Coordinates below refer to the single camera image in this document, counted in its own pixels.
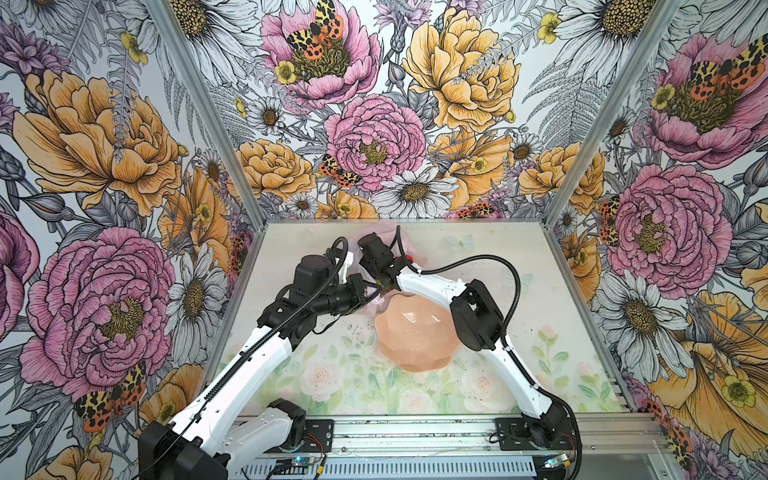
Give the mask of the pink flower-shaped bowl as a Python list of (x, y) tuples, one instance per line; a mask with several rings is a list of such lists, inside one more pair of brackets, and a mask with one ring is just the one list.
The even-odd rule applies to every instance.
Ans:
[(450, 312), (416, 295), (392, 296), (374, 326), (379, 352), (409, 373), (445, 368), (462, 345)]

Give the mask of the pink plastic bag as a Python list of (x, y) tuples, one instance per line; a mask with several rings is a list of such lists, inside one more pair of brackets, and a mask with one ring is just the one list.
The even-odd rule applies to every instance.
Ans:
[(392, 296), (401, 294), (396, 276), (406, 270), (406, 262), (426, 264), (426, 256), (412, 238), (394, 221), (375, 222), (351, 238), (354, 263), (351, 273), (360, 273), (379, 287), (358, 314), (376, 316), (384, 311)]

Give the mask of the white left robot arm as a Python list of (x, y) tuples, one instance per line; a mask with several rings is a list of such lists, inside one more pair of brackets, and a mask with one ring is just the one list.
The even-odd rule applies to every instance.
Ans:
[(313, 332), (318, 317), (354, 313), (380, 288), (359, 274), (331, 277), (308, 294), (284, 287), (262, 312), (245, 345), (195, 400), (168, 424), (152, 422), (140, 435), (139, 479), (227, 479), (257, 456), (302, 435), (302, 409), (281, 401), (236, 426), (238, 415), (276, 367)]

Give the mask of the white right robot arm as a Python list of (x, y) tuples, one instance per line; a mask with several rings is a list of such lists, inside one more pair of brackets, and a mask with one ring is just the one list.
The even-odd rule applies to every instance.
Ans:
[[(550, 449), (564, 438), (569, 447), (578, 450), (578, 422), (570, 405), (534, 378), (509, 338), (509, 326), (521, 297), (521, 277), (515, 266), (498, 255), (478, 254), (428, 269), (406, 255), (399, 231), (395, 232), (392, 245), (397, 252), (375, 233), (363, 236), (357, 241), (360, 266), (385, 289), (416, 295), (450, 312), (460, 342), (495, 366), (517, 401), (522, 418), (522, 425), (515, 429), (517, 438), (537, 449)], [(506, 312), (501, 311), (483, 281), (466, 282), (443, 276), (450, 270), (481, 261), (498, 263), (512, 276), (514, 289)]]

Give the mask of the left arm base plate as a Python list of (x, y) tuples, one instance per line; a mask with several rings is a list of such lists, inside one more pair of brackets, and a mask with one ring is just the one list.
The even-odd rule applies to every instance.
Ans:
[(277, 447), (268, 450), (270, 454), (330, 453), (333, 447), (335, 422), (330, 418), (308, 419), (300, 435), (294, 432)]

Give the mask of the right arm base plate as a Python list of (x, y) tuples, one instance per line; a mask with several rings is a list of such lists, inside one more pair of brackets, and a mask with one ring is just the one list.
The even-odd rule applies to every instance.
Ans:
[(498, 417), (494, 419), (495, 438), (502, 451), (575, 451), (577, 439), (571, 422), (559, 424), (541, 419)]

